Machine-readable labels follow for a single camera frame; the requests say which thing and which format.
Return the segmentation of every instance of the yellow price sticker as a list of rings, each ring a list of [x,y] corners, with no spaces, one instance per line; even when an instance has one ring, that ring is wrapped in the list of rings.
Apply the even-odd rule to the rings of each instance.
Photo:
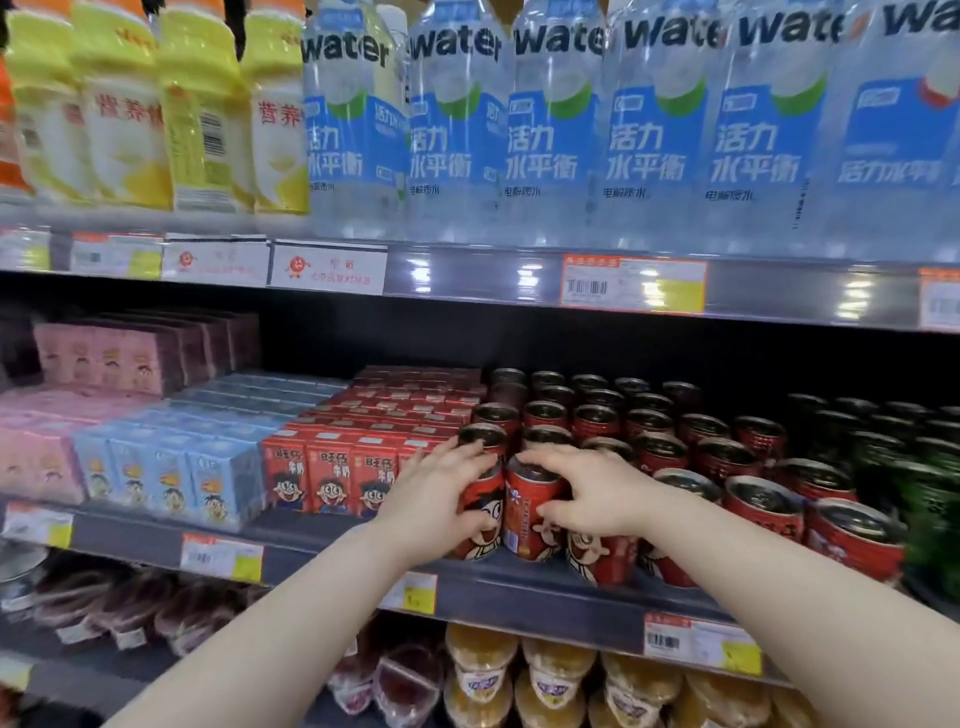
[[[724,640],[723,669],[742,672],[746,675],[763,674],[763,653],[756,643],[729,642]]]

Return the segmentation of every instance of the cartoon logo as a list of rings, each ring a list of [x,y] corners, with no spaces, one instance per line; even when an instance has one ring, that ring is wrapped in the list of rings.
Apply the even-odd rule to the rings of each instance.
[[[290,278],[298,279],[300,274],[302,274],[303,271],[309,267],[310,264],[300,255],[294,255],[292,258],[290,258],[290,265],[287,266],[287,271],[290,272]]]

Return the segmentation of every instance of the blue label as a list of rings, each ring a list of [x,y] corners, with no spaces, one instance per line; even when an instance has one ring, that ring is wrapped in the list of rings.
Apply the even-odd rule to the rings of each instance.
[[[332,113],[323,96],[305,99],[303,109],[311,189],[347,181],[396,186],[405,166],[407,130],[397,109],[371,96],[358,116]]]
[[[706,94],[685,115],[670,115],[652,86],[613,96],[604,197],[644,198],[654,184],[693,181],[706,115]]]
[[[507,151],[507,112],[489,93],[466,118],[469,100],[441,104],[433,93],[417,96],[410,117],[411,194],[421,185],[469,182],[496,185]]]
[[[507,194],[528,185],[586,184],[593,147],[593,117],[597,97],[591,93],[585,108],[566,117],[576,97],[548,110],[542,91],[510,97],[510,140],[507,148]]]
[[[840,184],[930,187],[940,177],[957,104],[924,79],[870,81],[853,99]]]
[[[724,91],[708,170],[708,200],[750,200],[758,187],[804,182],[824,102],[822,92],[813,106],[811,99],[799,99],[802,95],[777,97],[769,85]],[[734,190],[738,197],[730,197],[732,187],[740,188]]]

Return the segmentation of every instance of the left hand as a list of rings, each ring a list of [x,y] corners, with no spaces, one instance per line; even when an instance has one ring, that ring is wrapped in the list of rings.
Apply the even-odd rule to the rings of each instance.
[[[496,527],[483,511],[457,514],[460,494],[495,462],[496,455],[483,452],[483,443],[458,448],[456,437],[407,462],[372,521],[405,569],[439,559],[481,530]]]

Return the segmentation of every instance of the price tag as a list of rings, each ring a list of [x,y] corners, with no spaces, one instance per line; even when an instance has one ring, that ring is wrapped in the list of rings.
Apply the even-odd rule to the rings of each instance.
[[[643,654],[746,675],[763,674],[763,653],[735,624],[647,613]]]
[[[184,533],[180,568],[204,576],[258,584],[263,576],[263,546]]]
[[[960,332],[960,271],[924,268],[920,274],[920,328]]]
[[[7,504],[3,535],[17,541],[70,548],[73,538],[73,514],[14,501]]]
[[[270,270],[266,240],[188,240],[168,237],[163,251],[164,280],[247,285],[263,288]]]
[[[560,305],[609,311],[699,314],[707,264],[619,255],[564,255]]]
[[[277,240],[270,285],[274,288],[383,295],[387,246],[322,245]]]
[[[401,609],[432,617],[437,612],[437,574],[407,571],[383,597],[380,609]]]
[[[18,692],[27,690],[30,685],[30,673],[34,669],[33,663],[13,657],[0,655],[0,683]]]

